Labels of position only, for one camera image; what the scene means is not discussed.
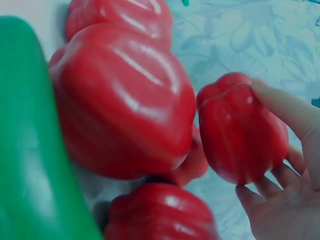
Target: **light blue tablecloth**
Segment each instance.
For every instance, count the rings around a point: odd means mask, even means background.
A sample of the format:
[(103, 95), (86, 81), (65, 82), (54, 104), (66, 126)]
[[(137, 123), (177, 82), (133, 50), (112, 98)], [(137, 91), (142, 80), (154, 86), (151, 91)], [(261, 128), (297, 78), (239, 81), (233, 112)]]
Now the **light blue tablecloth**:
[[(190, 0), (190, 7), (183, 7), (180, 0), (168, 3), (175, 19), (172, 51), (196, 92), (225, 73), (239, 71), (262, 77), (309, 103), (319, 98), (320, 4)], [(291, 131), (290, 143), (301, 147)], [(210, 170), (186, 188), (211, 206), (223, 240), (254, 239), (234, 185)]]

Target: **glossy pepper skin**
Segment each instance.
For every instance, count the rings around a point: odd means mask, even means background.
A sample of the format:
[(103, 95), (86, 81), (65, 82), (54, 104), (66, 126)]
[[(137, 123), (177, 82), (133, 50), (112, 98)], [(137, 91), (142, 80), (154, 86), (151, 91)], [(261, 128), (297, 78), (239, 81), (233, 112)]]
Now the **glossy pepper skin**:
[(209, 206), (166, 183), (147, 183), (111, 203), (107, 240), (220, 240)]
[(228, 182), (256, 182), (288, 153), (286, 124), (267, 110), (240, 72), (222, 76), (198, 94), (203, 150), (210, 166)]
[(192, 144), (185, 160), (177, 169), (161, 177), (179, 187), (184, 187), (192, 180), (202, 177), (208, 168), (209, 164), (202, 147), (200, 131), (194, 124), (192, 125)]
[(49, 65), (64, 140), (76, 162), (109, 178), (137, 179), (184, 161), (196, 99), (179, 60), (164, 46), (96, 24)]
[(68, 12), (69, 40), (90, 25), (112, 23), (171, 48), (173, 18), (166, 0), (72, 0)]
[(102, 240), (62, 141), (32, 29), (0, 17), (0, 239)]

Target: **human hand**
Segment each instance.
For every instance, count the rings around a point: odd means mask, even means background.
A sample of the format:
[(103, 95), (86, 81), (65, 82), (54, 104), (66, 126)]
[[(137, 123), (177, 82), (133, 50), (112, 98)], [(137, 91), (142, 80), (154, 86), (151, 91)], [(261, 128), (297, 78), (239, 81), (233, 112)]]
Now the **human hand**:
[(295, 171), (284, 163), (271, 171), (283, 189), (266, 177), (255, 183), (260, 195), (236, 187), (252, 233), (257, 240), (320, 239), (320, 109), (260, 80), (252, 90), (293, 130), (303, 151), (289, 147), (286, 159)]

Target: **patterned tablecloth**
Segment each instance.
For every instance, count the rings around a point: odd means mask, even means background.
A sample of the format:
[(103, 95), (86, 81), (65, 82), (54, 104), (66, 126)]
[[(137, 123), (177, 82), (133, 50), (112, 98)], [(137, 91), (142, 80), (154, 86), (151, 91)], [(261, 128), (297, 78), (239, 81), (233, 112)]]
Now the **patterned tablecloth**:
[[(64, 43), (69, 1), (5, 1), (0, 3), (0, 14), (28, 20), (49, 59)], [(167, 1), (175, 20), (172, 50), (196, 92), (227, 72), (240, 71), (262, 77), (309, 103), (319, 98), (320, 4), (302, 0), (190, 0), (190, 6), (183, 7), (181, 0)], [(292, 132), (290, 143), (301, 147)], [(74, 170), (97, 218), (105, 215), (101, 202), (128, 193), (141, 183), (98, 177), (78, 166)], [(186, 189), (210, 205), (223, 240), (254, 239), (234, 185), (209, 170)]]

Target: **fingernail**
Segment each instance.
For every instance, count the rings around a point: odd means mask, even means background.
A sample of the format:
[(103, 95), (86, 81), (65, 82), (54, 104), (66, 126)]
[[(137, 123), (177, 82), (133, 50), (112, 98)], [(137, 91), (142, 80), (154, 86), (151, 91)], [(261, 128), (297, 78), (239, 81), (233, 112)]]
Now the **fingernail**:
[(253, 78), (252, 79), (251, 88), (254, 92), (262, 93), (268, 87), (269, 87), (269, 85), (261, 78)]

